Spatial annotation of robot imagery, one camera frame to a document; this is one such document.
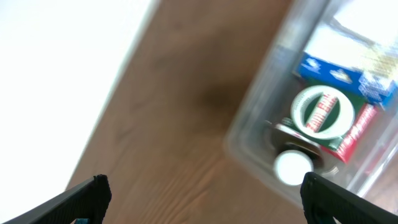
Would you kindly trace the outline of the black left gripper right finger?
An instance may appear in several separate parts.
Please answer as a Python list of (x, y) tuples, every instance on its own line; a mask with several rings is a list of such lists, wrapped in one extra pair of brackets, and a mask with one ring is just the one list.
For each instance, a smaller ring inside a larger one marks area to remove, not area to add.
[(300, 195), (309, 224), (397, 224), (397, 215), (314, 172), (305, 174)]

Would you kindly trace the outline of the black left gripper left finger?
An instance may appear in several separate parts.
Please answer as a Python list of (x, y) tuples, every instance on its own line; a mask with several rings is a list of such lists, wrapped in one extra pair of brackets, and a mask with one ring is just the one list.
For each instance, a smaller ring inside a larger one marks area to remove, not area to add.
[(93, 176), (5, 224), (101, 224), (111, 201), (106, 175)]

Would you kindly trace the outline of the dark syrup bottle white cap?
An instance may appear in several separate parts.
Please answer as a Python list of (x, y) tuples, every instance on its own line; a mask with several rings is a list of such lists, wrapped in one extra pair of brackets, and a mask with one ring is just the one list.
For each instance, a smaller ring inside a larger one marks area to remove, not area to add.
[(270, 142), (276, 151), (274, 174), (285, 185), (300, 185), (306, 173), (325, 166), (321, 145), (284, 124), (271, 127)]

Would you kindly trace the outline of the green box round label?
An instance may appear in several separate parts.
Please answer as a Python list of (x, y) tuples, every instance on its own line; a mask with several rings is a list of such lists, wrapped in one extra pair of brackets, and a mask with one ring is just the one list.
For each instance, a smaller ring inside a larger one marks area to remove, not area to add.
[(362, 96), (310, 78), (281, 123), (310, 142), (337, 151), (366, 103)]

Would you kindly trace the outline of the red Panadol ActiFast box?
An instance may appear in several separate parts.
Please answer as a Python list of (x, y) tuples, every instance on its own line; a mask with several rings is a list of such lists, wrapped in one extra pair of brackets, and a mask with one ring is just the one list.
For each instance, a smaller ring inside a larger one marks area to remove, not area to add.
[(321, 149), (347, 164), (354, 154), (358, 141), (377, 113), (378, 109), (375, 106), (365, 104), (349, 131), (343, 137), (331, 141), (329, 145), (322, 146)]

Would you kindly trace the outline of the clear plastic container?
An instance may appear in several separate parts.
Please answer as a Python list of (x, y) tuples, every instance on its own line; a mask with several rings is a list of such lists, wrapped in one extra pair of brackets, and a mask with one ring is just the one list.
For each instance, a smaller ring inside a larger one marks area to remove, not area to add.
[[(250, 173), (294, 205), (301, 207), (298, 186), (283, 184), (274, 173), (277, 145), (271, 142), (273, 126), (290, 111), (290, 102), (303, 83), (293, 74), (305, 44), (318, 22), (330, 17), (343, 1), (294, 1), (271, 43), (259, 72), (228, 133), (229, 153)], [(397, 200), (397, 177), (380, 177), (397, 165), (397, 100), (380, 112), (344, 164), (327, 152), (316, 173), (371, 202)]]

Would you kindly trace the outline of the blue white medicine box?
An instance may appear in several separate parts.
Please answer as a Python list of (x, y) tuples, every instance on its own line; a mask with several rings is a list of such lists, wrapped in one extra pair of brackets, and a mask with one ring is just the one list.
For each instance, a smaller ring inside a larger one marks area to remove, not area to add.
[(371, 43), (321, 23), (295, 71), (387, 108), (397, 94), (397, 43)]

